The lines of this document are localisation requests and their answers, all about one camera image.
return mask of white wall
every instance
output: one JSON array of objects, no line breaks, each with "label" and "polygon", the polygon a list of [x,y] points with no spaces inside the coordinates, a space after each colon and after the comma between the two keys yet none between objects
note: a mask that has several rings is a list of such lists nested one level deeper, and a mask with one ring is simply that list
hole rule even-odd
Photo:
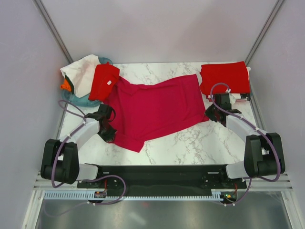
[{"label": "white wall", "polygon": [[41,0],[74,60],[245,60],[276,0]]},{"label": "white wall", "polygon": [[0,228],[21,227],[67,62],[31,0],[0,1]]},{"label": "white wall", "polygon": [[282,137],[286,170],[305,213],[305,1],[286,1],[250,62],[268,131]]}]

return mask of magenta fabric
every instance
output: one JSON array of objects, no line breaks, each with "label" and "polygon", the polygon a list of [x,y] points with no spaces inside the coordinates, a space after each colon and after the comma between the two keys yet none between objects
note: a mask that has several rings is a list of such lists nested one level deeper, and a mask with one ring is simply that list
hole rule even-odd
[{"label": "magenta fabric", "polygon": [[208,120],[195,74],[155,85],[131,84],[120,77],[104,103],[116,111],[113,143],[135,152],[147,140]]}]

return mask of marble table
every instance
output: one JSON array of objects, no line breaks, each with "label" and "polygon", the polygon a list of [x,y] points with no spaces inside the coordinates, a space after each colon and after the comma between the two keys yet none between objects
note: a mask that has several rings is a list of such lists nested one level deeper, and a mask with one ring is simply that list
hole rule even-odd
[{"label": "marble table", "polygon": [[[201,65],[207,63],[137,63],[115,66],[121,70],[120,76],[129,82],[151,85],[189,74],[197,74],[201,83]],[[211,104],[204,95],[203,101],[205,108]],[[233,108],[240,110],[245,118],[255,123],[249,102],[237,102]],[[77,112],[70,105],[68,109]],[[85,113],[92,113],[98,107],[81,109]],[[80,122],[80,118],[66,113],[61,135],[68,134]],[[105,143],[98,135],[90,138],[79,150],[80,163],[98,165],[208,165],[230,164],[243,159],[244,142],[229,129],[212,121],[147,141],[139,153]]]}]

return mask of folded red cloth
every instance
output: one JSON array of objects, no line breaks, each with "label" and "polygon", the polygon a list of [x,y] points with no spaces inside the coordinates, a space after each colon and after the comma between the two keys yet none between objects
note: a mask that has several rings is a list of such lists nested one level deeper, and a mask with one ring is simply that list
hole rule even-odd
[{"label": "folded red cloth", "polygon": [[95,68],[89,100],[104,101],[110,94],[113,86],[118,82],[120,69],[107,62]]},{"label": "folded red cloth", "polygon": [[208,121],[197,76],[186,75],[155,85],[131,84],[120,78],[105,104],[116,111],[113,143],[140,152],[144,141]]},{"label": "folded red cloth", "polygon": [[[204,64],[201,65],[200,75],[202,83],[200,90],[206,96],[210,95],[211,88],[216,83],[226,83],[231,93],[250,93],[248,70],[243,61],[237,63]],[[213,94],[224,93],[227,88],[217,86]]]}]

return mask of folded white cloth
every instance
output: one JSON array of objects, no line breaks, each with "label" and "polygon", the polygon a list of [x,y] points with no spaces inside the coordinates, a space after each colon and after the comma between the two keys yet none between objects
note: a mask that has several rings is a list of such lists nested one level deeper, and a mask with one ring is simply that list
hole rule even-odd
[{"label": "folded white cloth", "polygon": [[81,98],[90,93],[98,64],[100,64],[99,57],[91,54],[61,68],[62,76],[73,84],[71,87],[75,96]]}]

